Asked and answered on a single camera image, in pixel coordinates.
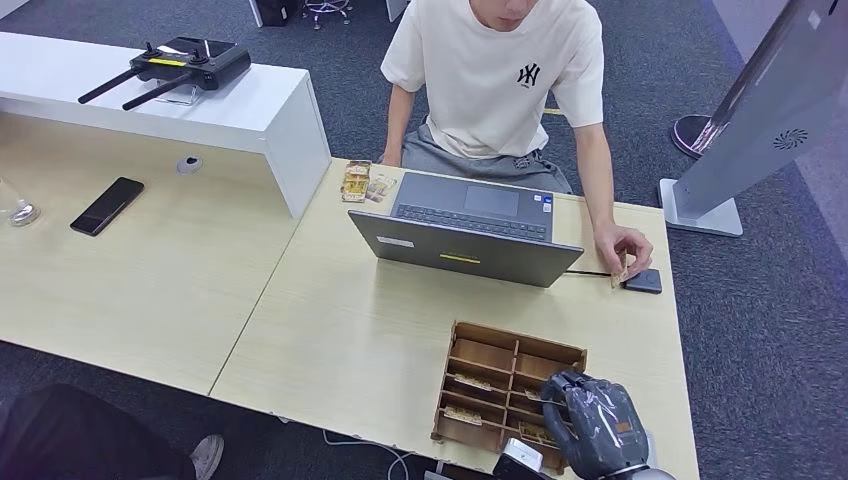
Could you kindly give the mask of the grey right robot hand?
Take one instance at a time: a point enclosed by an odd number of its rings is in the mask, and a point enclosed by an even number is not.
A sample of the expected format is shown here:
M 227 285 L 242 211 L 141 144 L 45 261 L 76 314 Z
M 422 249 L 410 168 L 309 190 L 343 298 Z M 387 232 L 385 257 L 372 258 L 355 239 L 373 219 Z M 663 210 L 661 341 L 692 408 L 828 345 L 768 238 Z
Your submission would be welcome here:
M 581 479 L 635 479 L 650 469 L 647 432 L 618 383 L 564 370 L 541 387 L 545 428 Z

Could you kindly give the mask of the person's left hand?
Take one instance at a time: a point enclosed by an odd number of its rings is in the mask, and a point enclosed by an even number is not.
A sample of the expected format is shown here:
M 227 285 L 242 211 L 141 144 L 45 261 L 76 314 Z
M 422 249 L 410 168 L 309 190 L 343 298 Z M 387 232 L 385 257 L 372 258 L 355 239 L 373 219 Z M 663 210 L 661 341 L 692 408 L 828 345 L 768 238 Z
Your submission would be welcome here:
M 654 247 L 639 230 L 612 221 L 593 225 L 596 251 L 613 278 L 629 280 L 650 267 Z

